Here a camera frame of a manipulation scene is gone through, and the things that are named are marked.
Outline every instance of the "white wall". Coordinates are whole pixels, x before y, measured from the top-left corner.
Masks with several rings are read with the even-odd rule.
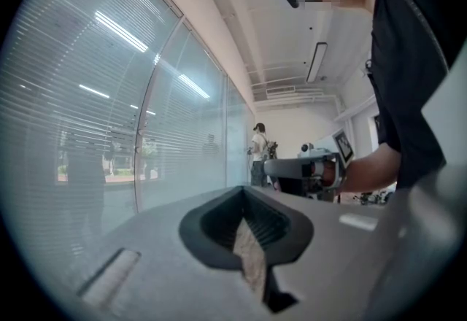
[[[253,94],[244,62],[213,0],[172,0],[186,15],[228,76],[255,112]]]
[[[373,103],[352,118],[356,158],[367,156],[378,147],[377,129],[373,120],[378,114],[378,105]]]
[[[268,139],[279,145],[279,158],[296,158],[303,143],[312,143],[341,128],[333,121],[336,116],[334,103],[307,104],[292,109],[257,112],[256,122],[263,123]]]
[[[360,69],[357,69],[340,89],[346,108],[362,103],[374,94],[370,80]]]
[[[357,69],[340,89],[342,101],[346,109],[358,107],[374,95],[370,80],[360,69]],[[378,106],[373,103],[363,111],[351,117],[356,158],[372,153],[377,147],[377,130],[373,117],[378,115]]]

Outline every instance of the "person in white shirt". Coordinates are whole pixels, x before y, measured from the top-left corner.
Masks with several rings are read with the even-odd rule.
[[[262,123],[256,124],[253,142],[253,165],[251,167],[251,185],[267,186],[267,177],[264,173],[264,161],[268,158],[268,139],[266,138],[266,127]]]

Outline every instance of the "hand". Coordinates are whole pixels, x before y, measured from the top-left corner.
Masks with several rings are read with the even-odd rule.
[[[331,186],[336,177],[336,163],[333,161],[324,162],[323,186]]]

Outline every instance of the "machine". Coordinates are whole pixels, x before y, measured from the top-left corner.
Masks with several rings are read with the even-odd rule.
[[[279,179],[281,190],[307,198],[332,201],[345,179],[345,169],[354,157],[352,146],[343,129],[314,144],[303,144],[296,159],[271,159],[264,171]],[[326,163],[332,162],[334,182],[326,185],[323,175]]]

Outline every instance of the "white label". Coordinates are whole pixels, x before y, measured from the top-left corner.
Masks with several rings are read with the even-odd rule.
[[[373,231],[378,225],[378,219],[362,216],[361,214],[347,213],[339,216],[339,222],[365,231]]]

